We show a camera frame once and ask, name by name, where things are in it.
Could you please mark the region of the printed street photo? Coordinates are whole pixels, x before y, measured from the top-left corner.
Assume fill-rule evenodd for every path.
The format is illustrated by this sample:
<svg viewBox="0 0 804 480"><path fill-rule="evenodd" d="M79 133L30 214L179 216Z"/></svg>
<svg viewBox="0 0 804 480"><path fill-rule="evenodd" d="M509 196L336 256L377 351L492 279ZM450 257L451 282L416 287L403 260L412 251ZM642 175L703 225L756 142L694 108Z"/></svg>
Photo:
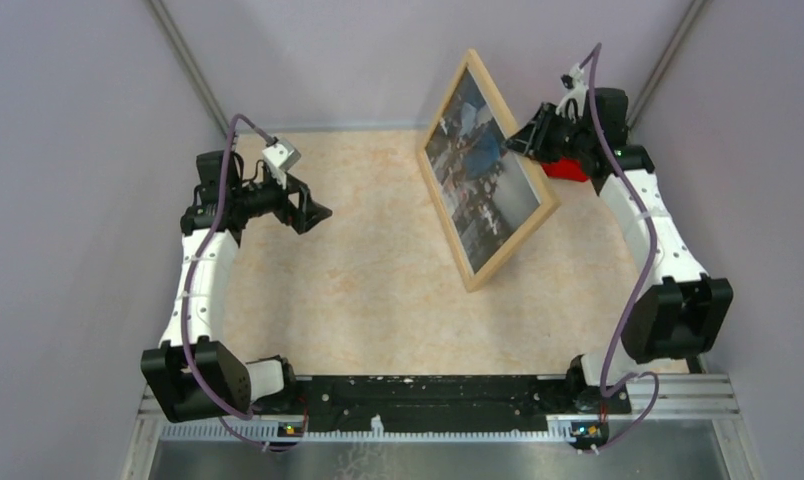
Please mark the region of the printed street photo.
<svg viewBox="0 0 804 480"><path fill-rule="evenodd" d="M464 69L425 153L470 268L478 271L540 207L522 162Z"/></svg>

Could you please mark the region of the light wooden picture frame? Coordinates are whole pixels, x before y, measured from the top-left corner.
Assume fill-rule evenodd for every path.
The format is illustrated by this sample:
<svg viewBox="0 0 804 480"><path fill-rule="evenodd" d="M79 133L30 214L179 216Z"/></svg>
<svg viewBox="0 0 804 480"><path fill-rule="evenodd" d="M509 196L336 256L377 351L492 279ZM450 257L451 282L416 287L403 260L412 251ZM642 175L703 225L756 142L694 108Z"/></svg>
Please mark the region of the light wooden picture frame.
<svg viewBox="0 0 804 480"><path fill-rule="evenodd" d="M494 117L496 118L498 125L502 129L505 140L509 139L512 134L518 132L519 126L480 55L476 50L469 49L464 53L462 60L453 75L450 85L448 86L446 93L442 98L437 112L434 114L430 125L425 130L422 139L418 142L416 147L416 156L420 173L425 181L429 196L435 206L442 231L449 244L452 257L461 276L462 283L467 291L473 292L483 287L484 284L489 281L496 274L496 272L519 250L525 241L528 240L531 235L537 231L547 219L551 217L551 215L558 209L560 200L539 164L509 150L517 155L519 160L522 162L531 185L539 195L541 205L533 213L533 215L510 237L503 247L482 266L480 270L474 271L470 268L470 265L466 260L464 251L461 247L457 232L455 231L451 219L445 210L445 206L438 189L438 183L433 171L431 170L425 153L425 145L437 124L438 117L448 104L449 97L451 96L451 93L460 79L464 69L468 69L473 75Z"/></svg>

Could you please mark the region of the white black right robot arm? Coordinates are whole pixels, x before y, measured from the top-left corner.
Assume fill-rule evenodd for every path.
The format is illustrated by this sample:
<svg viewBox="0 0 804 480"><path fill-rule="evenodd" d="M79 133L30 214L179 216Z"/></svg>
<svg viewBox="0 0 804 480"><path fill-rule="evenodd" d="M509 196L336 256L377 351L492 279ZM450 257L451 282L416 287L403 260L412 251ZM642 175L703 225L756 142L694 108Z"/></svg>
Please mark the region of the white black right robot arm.
<svg viewBox="0 0 804 480"><path fill-rule="evenodd" d="M628 380L711 350L733 299L693 256L662 198L647 149L628 139L628 97L615 88L544 102L505 143L544 166L573 160L614 215L639 270L608 346L576 356L564 397L590 412Z"/></svg>

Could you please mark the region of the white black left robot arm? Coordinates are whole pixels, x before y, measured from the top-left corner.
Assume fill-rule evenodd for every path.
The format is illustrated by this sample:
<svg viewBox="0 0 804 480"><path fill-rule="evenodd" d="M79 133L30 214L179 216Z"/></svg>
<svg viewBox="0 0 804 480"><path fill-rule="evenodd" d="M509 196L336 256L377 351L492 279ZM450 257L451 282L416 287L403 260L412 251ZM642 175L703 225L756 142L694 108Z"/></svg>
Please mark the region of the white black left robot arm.
<svg viewBox="0 0 804 480"><path fill-rule="evenodd" d="M180 218L181 271L169 323L140 360L147 386L172 423L227 415L249 419L262 402L280 414L297 404L299 388L286 358L244 362L222 337L229 279L248 223L272 215L304 234L332 215L291 175L299 159L298 152L268 147L255 175L245 179L243 158L235 151L196 158L199 183Z"/></svg>

